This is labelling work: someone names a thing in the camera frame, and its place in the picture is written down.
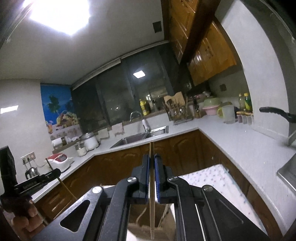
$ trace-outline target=pink bowl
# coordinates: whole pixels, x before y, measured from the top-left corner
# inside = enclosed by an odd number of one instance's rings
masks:
[[[212,106],[203,107],[203,110],[205,110],[207,115],[217,115],[218,106],[219,105],[212,105]]]

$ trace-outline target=kitchen cabinet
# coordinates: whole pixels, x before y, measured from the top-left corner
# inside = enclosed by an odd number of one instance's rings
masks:
[[[170,42],[179,63],[190,60],[219,3],[220,0],[169,0]]]
[[[264,201],[239,169],[201,131],[156,141],[154,150],[161,155],[163,164],[170,166],[176,176],[222,164],[250,201],[271,240],[280,240],[280,229]],[[145,144],[95,156],[67,177],[64,183],[80,198],[93,186],[115,185],[121,179],[129,177],[133,168],[141,165],[143,155],[148,153],[149,144]],[[69,193],[59,184],[41,198],[36,207],[51,222],[73,203]]]
[[[270,210],[266,206],[265,202],[256,192],[256,190],[250,185],[249,191],[247,194],[247,199],[253,206],[255,212],[261,219],[268,236],[270,237],[271,241],[279,241],[283,237],[279,226],[277,225],[276,220],[274,219],[273,215],[271,214]]]
[[[226,42],[219,24],[213,21],[206,36],[195,51],[188,69],[195,85],[198,85],[225,69],[236,65],[234,54]]]

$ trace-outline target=human hand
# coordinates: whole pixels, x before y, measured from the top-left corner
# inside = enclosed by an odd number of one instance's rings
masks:
[[[45,227],[42,218],[38,215],[37,208],[32,203],[28,209],[28,214],[29,219],[23,216],[15,216],[11,220],[12,227],[23,241],[30,240]]]

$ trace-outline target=finger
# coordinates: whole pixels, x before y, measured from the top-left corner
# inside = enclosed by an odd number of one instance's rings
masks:
[[[35,236],[36,234],[40,233],[42,229],[44,229],[45,226],[44,224],[39,225],[36,229],[34,229],[32,232],[29,232],[28,235],[30,238]]]
[[[11,224],[18,230],[23,229],[27,225],[29,225],[29,221],[26,217],[15,216],[11,220]]]
[[[26,229],[29,232],[32,232],[35,228],[37,228],[40,224],[42,224],[43,220],[39,215],[32,217],[29,219],[29,225],[26,226]]]
[[[30,217],[35,217],[38,214],[37,208],[31,204],[30,208],[28,209],[28,214]]]

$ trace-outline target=poster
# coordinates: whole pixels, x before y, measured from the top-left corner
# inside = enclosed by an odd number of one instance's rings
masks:
[[[51,140],[82,135],[69,86],[41,85],[41,99]]]

